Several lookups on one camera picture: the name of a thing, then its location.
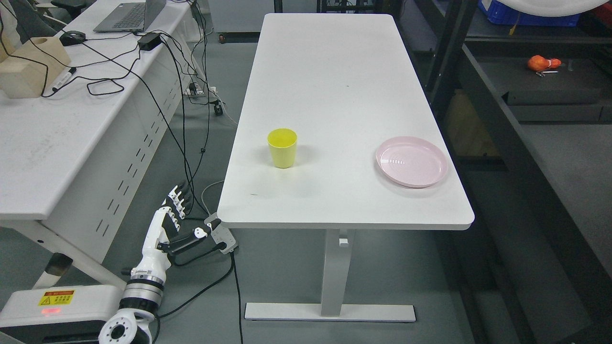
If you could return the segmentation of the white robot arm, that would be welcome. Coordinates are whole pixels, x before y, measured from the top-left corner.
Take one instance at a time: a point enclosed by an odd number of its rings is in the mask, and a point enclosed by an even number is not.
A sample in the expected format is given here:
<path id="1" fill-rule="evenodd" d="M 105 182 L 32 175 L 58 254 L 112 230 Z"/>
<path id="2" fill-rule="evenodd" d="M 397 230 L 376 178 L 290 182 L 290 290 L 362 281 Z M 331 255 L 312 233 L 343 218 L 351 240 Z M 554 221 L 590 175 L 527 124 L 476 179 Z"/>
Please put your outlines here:
<path id="1" fill-rule="evenodd" d="M 102 326 L 99 344 L 151 344 L 149 329 L 160 308 L 164 281 L 144 273 L 131 276 L 125 285 L 120 306 Z"/>

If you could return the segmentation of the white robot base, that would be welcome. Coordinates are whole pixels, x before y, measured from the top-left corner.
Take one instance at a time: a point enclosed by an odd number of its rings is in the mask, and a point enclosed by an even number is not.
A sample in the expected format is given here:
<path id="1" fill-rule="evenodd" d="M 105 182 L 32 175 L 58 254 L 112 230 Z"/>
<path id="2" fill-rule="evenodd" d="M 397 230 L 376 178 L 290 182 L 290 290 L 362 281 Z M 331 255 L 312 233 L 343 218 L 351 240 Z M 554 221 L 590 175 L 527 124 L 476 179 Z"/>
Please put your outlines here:
<path id="1" fill-rule="evenodd" d="M 24 344 L 96 344 L 122 292 L 113 285 L 16 291 L 1 311 L 1 332 Z"/>

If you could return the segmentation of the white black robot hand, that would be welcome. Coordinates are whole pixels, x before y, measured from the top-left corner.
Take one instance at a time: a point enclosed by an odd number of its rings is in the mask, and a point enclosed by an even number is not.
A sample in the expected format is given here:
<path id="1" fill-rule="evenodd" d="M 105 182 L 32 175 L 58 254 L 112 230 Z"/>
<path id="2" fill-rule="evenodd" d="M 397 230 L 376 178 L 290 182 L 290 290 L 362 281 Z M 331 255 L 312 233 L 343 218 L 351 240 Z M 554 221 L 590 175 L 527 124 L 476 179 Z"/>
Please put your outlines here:
<path id="1" fill-rule="evenodd" d="M 175 185 L 155 211 L 142 246 L 142 259 L 131 270 L 131 279 L 149 279 L 164 284 L 166 271 L 171 267 L 169 257 L 196 246 L 212 229 L 205 225 L 181 235 L 181 222 L 193 205 L 193 194 L 186 181 Z"/>

